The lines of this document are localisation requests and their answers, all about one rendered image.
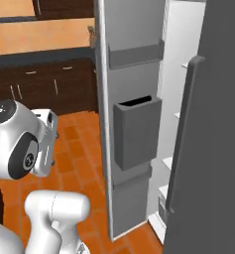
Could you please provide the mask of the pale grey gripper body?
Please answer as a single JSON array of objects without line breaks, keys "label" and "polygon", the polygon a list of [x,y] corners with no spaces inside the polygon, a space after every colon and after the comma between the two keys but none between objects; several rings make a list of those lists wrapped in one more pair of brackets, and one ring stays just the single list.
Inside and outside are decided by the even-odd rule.
[{"label": "pale grey gripper body", "polygon": [[54,145],[57,138],[57,128],[45,126],[39,139],[39,154],[32,169],[32,174],[45,178],[50,174],[54,157]]}]

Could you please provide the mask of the grey open freezer door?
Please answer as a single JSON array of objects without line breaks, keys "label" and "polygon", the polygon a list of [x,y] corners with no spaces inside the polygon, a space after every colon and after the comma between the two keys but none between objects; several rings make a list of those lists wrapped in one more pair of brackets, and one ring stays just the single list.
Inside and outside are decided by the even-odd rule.
[{"label": "grey open freezer door", "polygon": [[110,69],[112,51],[156,45],[164,39],[167,0],[94,0],[96,77],[107,229],[115,241],[147,221],[149,181],[113,190],[112,181],[144,172],[150,162],[122,171],[115,162],[113,106],[151,95],[158,97],[160,63]]}]

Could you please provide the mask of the dark brown base cupboards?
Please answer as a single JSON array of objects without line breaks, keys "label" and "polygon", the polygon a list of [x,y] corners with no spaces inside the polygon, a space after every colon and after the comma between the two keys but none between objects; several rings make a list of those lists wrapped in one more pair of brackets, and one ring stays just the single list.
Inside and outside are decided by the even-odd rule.
[{"label": "dark brown base cupboards", "polygon": [[97,112],[94,64],[89,59],[0,67],[0,100],[57,115]]}]

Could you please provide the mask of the low grey door shelf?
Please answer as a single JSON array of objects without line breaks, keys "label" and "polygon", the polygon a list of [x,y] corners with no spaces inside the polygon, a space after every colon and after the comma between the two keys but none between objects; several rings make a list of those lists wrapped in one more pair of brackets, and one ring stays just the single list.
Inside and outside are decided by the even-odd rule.
[{"label": "low grey door shelf", "polygon": [[112,189],[114,191],[124,190],[126,188],[131,187],[132,185],[136,185],[141,181],[147,181],[152,176],[152,166],[148,165],[147,169],[139,174],[135,174],[132,177],[124,178],[122,181],[112,181]]}]

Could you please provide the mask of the deep grey door bin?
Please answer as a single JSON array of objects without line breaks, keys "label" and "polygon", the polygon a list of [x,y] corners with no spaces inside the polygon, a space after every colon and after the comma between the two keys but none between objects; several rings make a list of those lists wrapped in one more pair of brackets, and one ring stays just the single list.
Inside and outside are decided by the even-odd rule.
[{"label": "deep grey door bin", "polygon": [[113,106],[114,155],[122,171],[157,156],[162,101],[147,95]]}]

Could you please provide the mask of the small grey worktop item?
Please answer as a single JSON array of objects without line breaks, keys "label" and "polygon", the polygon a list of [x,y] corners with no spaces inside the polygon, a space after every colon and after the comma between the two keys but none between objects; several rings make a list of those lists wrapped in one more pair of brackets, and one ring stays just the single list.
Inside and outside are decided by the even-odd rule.
[{"label": "small grey worktop item", "polygon": [[91,48],[95,48],[96,45],[96,32],[93,26],[88,26],[87,30],[89,32],[89,43]]}]

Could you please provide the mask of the wide grey door shelf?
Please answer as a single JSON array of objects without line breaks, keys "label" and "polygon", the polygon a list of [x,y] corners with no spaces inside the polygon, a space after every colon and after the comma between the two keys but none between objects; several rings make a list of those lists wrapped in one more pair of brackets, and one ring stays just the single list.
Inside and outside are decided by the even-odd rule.
[{"label": "wide grey door shelf", "polygon": [[160,62],[164,58],[165,41],[159,39],[156,45],[112,51],[108,49],[110,69],[119,69],[139,64]]}]

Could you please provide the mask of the dark grey fridge door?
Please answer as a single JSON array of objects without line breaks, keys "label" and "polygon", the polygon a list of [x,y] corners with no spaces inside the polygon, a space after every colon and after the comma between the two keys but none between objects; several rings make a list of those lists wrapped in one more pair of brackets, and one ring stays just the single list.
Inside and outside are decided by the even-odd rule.
[{"label": "dark grey fridge door", "polygon": [[207,0],[163,254],[235,254],[235,0]]}]

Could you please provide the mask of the dark brown wall cupboards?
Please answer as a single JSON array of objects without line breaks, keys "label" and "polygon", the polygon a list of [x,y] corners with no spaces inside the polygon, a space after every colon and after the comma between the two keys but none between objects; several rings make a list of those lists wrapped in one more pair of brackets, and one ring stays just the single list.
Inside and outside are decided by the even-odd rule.
[{"label": "dark brown wall cupboards", "polygon": [[38,20],[93,18],[93,0],[32,0]]}]

